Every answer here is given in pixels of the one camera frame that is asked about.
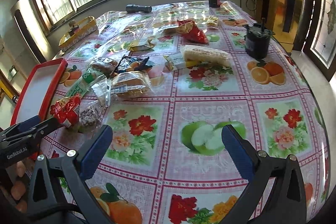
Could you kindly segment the person's left hand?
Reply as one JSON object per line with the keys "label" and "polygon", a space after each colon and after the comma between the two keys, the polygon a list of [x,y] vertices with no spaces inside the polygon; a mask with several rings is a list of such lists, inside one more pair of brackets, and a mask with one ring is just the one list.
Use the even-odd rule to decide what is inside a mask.
{"label": "person's left hand", "polygon": [[21,180],[26,172],[26,167],[22,161],[19,161],[11,166],[9,170],[11,176],[15,178],[15,182],[9,192],[1,185],[1,192],[9,202],[11,200],[18,201],[15,208],[21,213],[26,213],[27,202],[23,199],[23,196],[26,193],[26,186]]}

